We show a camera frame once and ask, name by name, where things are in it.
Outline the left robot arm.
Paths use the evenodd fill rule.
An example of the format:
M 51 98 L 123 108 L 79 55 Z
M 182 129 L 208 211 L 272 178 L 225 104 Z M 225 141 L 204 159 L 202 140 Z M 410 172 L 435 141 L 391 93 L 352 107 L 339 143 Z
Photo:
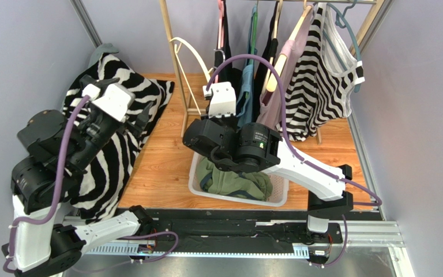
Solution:
M 18 132 L 28 156 L 12 170 L 14 219 L 2 247 L 3 269 L 14 276 L 53 276 L 83 254 L 116 239 L 136 239 L 152 218 L 137 205 L 107 220 L 83 226 L 55 222 L 66 194 L 78 189 L 86 168 L 116 132 L 139 136 L 151 104 L 129 121 L 135 96 L 117 78 L 80 80 L 80 100 L 69 116 L 45 110 Z

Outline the pink hanger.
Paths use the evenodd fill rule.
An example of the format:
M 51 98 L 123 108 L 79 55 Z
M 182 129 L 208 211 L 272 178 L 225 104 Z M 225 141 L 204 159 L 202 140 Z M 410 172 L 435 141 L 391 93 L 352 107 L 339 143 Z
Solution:
M 215 49 L 215 68 L 217 68 L 224 61 L 224 1 L 218 0 L 217 4 L 219 8 L 219 27 L 217 34 L 217 47 Z

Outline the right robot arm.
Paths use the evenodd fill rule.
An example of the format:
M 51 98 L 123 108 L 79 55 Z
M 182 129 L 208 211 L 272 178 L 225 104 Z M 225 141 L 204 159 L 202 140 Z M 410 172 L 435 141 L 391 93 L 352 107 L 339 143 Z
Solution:
M 353 195 L 346 191 L 345 166 L 328 166 L 304 154 L 263 124 L 234 129 L 221 118 L 195 119 L 182 142 L 221 171 L 272 174 L 306 188 L 311 232 L 327 232 L 330 219 L 354 207 Z

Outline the green tank top navy trim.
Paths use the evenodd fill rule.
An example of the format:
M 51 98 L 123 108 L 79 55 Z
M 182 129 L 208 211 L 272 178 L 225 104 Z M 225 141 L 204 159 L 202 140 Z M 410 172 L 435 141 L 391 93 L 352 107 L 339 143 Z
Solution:
M 206 157 L 202 157 L 195 166 L 195 176 L 197 186 L 205 193 L 267 201 L 273 192 L 268 174 L 222 171 Z

